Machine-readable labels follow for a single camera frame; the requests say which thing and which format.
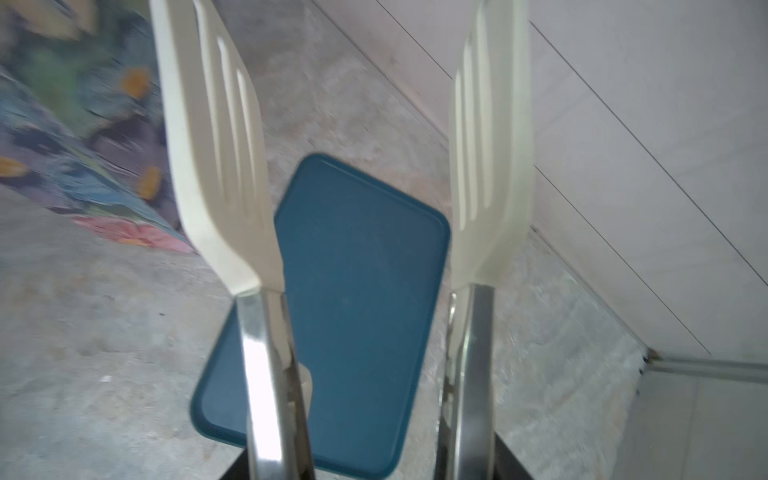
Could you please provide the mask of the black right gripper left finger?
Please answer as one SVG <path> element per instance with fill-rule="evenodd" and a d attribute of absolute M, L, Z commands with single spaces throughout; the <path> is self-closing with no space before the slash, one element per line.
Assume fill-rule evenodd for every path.
<path fill-rule="evenodd" d="M 220 480 L 250 480 L 249 452 L 244 449 L 230 467 L 222 474 Z"/>

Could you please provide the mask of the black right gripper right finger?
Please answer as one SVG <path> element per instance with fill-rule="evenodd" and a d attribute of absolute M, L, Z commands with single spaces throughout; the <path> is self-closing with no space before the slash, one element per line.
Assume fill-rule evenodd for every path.
<path fill-rule="evenodd" d="M 532 480 L 532 476 L 517 459 L 498 433 L 494 444 L 494 480 Z"/>

